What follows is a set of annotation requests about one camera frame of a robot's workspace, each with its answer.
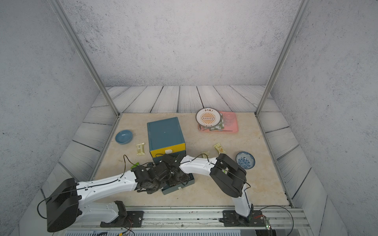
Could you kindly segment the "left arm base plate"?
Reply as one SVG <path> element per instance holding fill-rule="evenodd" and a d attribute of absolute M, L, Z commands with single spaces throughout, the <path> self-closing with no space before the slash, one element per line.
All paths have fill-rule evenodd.
<path fill-rule="evenodd" d="M 140 228 L 144 211 L 120 211 L 118 217 L 110 223 L 101 222 L 101 228 Z"/>

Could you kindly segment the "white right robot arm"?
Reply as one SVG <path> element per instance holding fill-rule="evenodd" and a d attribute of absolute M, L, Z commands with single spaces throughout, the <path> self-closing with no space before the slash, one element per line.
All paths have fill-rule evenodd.
<path fill-rule="evenodd" d="M 164 195 L 194 184 L 193 174 L 209 176 L 223 193 L 230 196 L 235 205 L 235 212 L 246 219 L 251 217 L 253 205 L 248 199 L 246 171 L 228 155 L 221 153 L 214 158 L 160 155 L 158 164 L 165 162 L 173 167 L 175 174 L 162 189 Z"/>

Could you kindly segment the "yellow cookie packet three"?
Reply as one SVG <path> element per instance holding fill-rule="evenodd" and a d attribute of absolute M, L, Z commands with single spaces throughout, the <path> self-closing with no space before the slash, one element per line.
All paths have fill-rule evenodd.
<path fill-rule="evenodd" d="M 204 152 L 202 152 L 202 155 L 203 155 L 203 156 L 208 156 L 208 157 L 209 157 L 209 156 L 210 156 L 210 152 L 209 152 L 209 151 L 204 151 Z"/>

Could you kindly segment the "teal drawer cabinet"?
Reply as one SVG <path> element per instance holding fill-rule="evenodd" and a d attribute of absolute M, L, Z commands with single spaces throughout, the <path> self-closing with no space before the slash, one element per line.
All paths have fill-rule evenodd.
<path fill-rule="evenodd" d="M 154 147 L 169 147 L 185 143 L 178 117 L 147 123 L 149 145 Z M 174 157 L 185 157 L 185 152 L 168 154 Z M 155 163 L 161 161 L 161 157 L 153 158 Z"/>

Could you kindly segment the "yellow drawer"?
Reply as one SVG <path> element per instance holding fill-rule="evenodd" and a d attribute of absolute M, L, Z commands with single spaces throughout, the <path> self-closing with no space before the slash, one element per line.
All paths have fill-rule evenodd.
<path fill-rule="evenodd" d="M 174 154 L 179 152 L 185 152 L 186 151 L 186 144 L 181 143 L 169 147 L 154 147 L 152 145 L 149 145 L 150 154 L 153 158 L 161 157 L 165 154 Z"/>

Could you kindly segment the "green cookie packet one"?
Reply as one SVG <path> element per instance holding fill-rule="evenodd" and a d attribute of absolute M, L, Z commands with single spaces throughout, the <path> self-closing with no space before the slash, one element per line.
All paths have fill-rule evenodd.
<path fill-rule="evenodd" d="M 137 162 L 136 164 L 134 164 L 132 167 L 131 167 L 131 170 L 133 169 L 133 168 L 135 168 L 135 167 L 137 167 L 137 166 L 139 166 L 140 165 L 140 163 L 139 162 Z"/>

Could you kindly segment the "teal bottom drawer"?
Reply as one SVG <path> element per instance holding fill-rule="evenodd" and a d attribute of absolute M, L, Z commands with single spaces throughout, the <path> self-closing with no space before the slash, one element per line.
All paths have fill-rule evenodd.
<path fill-rule="evenodd" d="M 167 195 L 178 191 L 182 188 L 190 186 L 195 183 L 195 178 L 193 174 L 183 174 L 182 176 L 172 177 L 166 182 L 166 186 L 162 188 L 163 195 Z"/>

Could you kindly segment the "yellow cookie packet one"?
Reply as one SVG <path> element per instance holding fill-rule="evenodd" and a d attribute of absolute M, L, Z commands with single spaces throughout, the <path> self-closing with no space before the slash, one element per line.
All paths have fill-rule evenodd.
<path fill-rule="evenodd" d="M 145 155 L 145 150 L 144 150 L 144 147 L 145 147 L 145 143 L 139 143 L 136 145 L 137 147 L 137 155 L 140 156 L 140 155 Z"/>

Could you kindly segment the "yellow cookie packet two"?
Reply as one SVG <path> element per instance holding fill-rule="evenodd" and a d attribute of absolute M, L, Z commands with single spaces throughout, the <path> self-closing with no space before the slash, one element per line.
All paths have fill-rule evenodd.
<path fill-rule="evenodd" d="M 225 151 L 225 149 L 222 147 L 220 143 L 216 143 L 215 145 L 213 145 L 213 147 L 216 149 L 218 154 L 221 154 L 221 153 L 227 154 L 227 152 Z"/>

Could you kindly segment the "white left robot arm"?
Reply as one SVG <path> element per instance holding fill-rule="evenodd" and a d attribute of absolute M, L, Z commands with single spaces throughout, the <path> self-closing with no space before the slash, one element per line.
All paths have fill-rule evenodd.
<path fill-rule="evenodd" d="M 74 223 L 100 221 L 101 227 L 131 227 L 140 223 L 141 211 L 128 213 L 121 201 L 99 204 L 98 200 L 122 192 L 152 194 L 165 186 L 172 173 L 160 164 L 147 168 L 137 166 L 121 175 L 91 182 L 63 181 L 45 200 L 47 231 L 58 232 Z"/>

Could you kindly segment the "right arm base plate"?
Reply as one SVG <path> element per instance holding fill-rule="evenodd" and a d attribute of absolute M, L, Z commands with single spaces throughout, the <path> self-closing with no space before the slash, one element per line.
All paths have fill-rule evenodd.
<path fill-rule="evenodd" d="M 225 227 L 265 227 L 264 216 L 260 210 L 252 210 L 247 217 L 241 216 L 234 210 L 224 210 L 219 222 Z"/>

